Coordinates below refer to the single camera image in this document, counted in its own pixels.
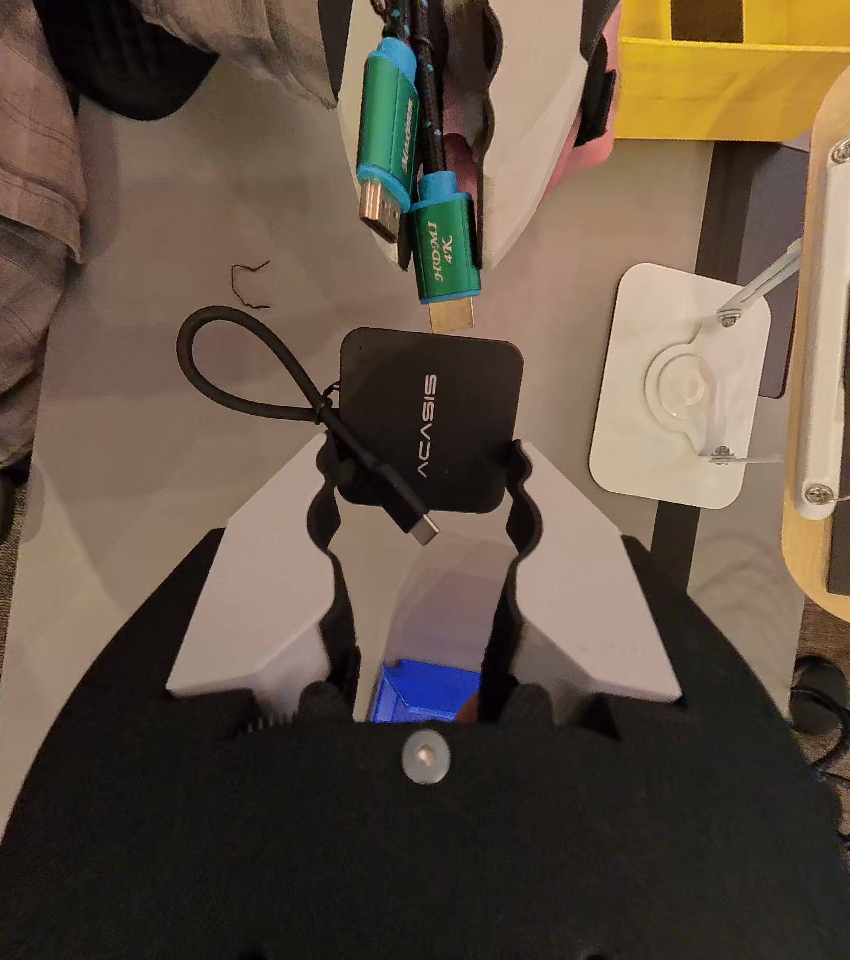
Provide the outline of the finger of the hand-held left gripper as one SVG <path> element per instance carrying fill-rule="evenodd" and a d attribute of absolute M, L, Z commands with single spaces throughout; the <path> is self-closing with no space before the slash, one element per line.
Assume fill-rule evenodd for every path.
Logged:
<path fill-rule="evenodd" d="M 492 1 L 495 59 L 479 164 L 483 270 L 512 249 L 544 198 L 573 122 L 608 2 Z"/>
<path fill-rule="evenodd" d="M 379 45 L 346 62 L 337 116 L 359 199 L 372 201 L 363 222 L 386 257 L 410 264 L 407 213 L 414 198 L 414 67 L 407 45 Z"/>

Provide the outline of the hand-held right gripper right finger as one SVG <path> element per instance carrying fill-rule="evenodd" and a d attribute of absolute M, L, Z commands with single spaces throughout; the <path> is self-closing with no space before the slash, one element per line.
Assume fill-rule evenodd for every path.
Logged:
<path fill-rule="evenodd" d="M 485 704 L 504 706 L 521 685 L 553 706 L 599 694 L 679 701 L 619 528 L 529 442 L 512 445 L 506 489 L 516 555 L 485 648 Z"/>

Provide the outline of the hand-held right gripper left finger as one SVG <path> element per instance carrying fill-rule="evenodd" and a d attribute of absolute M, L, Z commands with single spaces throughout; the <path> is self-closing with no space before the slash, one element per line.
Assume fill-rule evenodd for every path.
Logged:
<path fill-rule="evenodd" d="M 167 691 L 250 690 L 262 708 L 296 708 L 328 682 L 356 698 L 360 653 L 341 565 L 338 458 L 314 438 L 229 519 Z"/>

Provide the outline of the yellow plastic bin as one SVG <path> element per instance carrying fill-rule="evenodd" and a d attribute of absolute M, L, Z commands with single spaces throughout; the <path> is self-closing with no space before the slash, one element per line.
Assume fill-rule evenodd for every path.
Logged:
<path fill-rule="evenodd" d="M 789 141 L 850 65 L 850 1 L 623 1 L 627 140 Z"/>

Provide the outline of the black adapter hub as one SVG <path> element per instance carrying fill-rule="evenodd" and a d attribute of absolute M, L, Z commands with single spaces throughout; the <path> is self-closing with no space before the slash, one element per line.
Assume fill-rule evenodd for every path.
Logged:
<path fill-rule="evenodd" d="M 304 405 L 253 401 L 206 378 L 193 348 L 199 333 L 216 324 L 264 345 Z M 509 342 L 356 328 L 341 343 L 338 379 L 319 390 L 260 319 L 207 306 L 183 321 L 176 359 L 191 387 L 222 408 L 322 427 L 345 463 L 336 479 L 344 498 L 381 508 L 421 546 L 438 535 L 432 513 L 488 514 L 503 501 L 524 373 L 523 356 Z"/>

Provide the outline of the person's left forearm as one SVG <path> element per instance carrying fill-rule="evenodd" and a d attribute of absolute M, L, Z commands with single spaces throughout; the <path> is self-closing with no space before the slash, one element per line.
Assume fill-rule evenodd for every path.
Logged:
<path fill-rule="evenodd" d="M 169 2 L 166 18 L 182 38 L 332 110 L 352 7 L 351 1 Z"/>

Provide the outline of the person's left hand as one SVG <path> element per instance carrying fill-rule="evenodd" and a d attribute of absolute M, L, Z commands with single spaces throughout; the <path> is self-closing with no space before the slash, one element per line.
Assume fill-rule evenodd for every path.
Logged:
<path fill-rule="evenodd" d="M 615 141 L 611 123 L 608 124 L 601 137 L 592 139 L 580 146 L 575 144 L 576 138 L 577 127 L 570 129 L 568 133 L 543 198 L 548 197 L 562 181 L 606 162 L 610 157 Z"/>

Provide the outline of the black twist tie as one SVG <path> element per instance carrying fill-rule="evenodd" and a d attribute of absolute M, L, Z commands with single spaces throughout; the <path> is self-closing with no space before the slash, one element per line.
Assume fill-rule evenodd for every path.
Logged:
<path fill-rule="evenodd" d="M 233 297 L 249 311 L 267 311 L 272 308 L 272 297 L 267 287 L 269 259 L 261 263 L 233 263 L 229 268 L 229 281 Z"/>

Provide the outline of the blue plastic bin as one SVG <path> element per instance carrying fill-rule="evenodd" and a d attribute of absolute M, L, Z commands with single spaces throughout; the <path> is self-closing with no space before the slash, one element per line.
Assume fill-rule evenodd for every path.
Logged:
<path fill-rule="evenodd" d="M 375 724 L 452 723 L 479 692 L 477 671 L 400 659 L 379 674 L 367 721 Z"/>

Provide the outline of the person's plaid shirt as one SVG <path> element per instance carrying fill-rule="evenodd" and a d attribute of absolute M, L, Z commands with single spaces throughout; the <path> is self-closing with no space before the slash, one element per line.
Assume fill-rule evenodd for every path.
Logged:
<path fill-rule="evenodd" d="M 0 2 L 0 470 L 32 448 L 48 328 L 83 259 L 83 96 L 68 85 L 65 3 Z M 169 2 L 133 3 L 209 51 L 167 23 Z"/>

